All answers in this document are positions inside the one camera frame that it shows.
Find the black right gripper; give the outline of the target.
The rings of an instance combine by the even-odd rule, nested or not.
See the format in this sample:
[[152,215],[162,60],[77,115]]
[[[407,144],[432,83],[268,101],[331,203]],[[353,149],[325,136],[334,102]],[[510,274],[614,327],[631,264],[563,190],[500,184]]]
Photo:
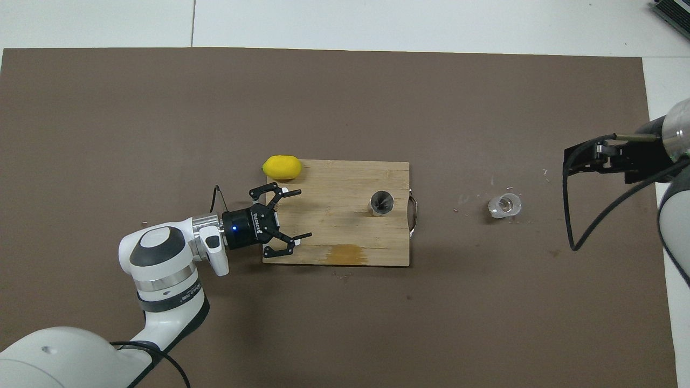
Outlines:
[[611,145],[614,137],[597,137],[579,143],[563,152],[563,174],[576,175],[596,172],[597,174],[621,174],[625,172],[625,183],[644,181],[656,172],[673,165],[662,140],[665,118],[659,117],[640,126],[636,135],[654,135],[651,142],[628,141],[623,154],[629,162],[625,172],[624,160],[618,145]]

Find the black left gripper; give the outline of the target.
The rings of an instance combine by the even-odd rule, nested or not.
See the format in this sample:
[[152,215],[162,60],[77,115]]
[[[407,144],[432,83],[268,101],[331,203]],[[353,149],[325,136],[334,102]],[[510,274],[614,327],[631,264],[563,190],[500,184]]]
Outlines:
[[[273,198],[267,205],[260,204],[260,197],[269,192],[274,194]],[[268,232],[268,230],[279,231],[276,213],[279,201],[284,197],[300,196],[301,194],[300,189],[290,191],[286,187],[280,187],[277,183],[268,183],[249,190],[252,206],[221,213],[227,248],[238,249],[245,246],[262,245],[262,258],[264,259],[293,255],[296,246],[300,245],[303,239],[312,237],[313,234],[308,232],[291,237],[282,232]],[[283,241],[286,247],[274,249],[268,245],[272,239]]]

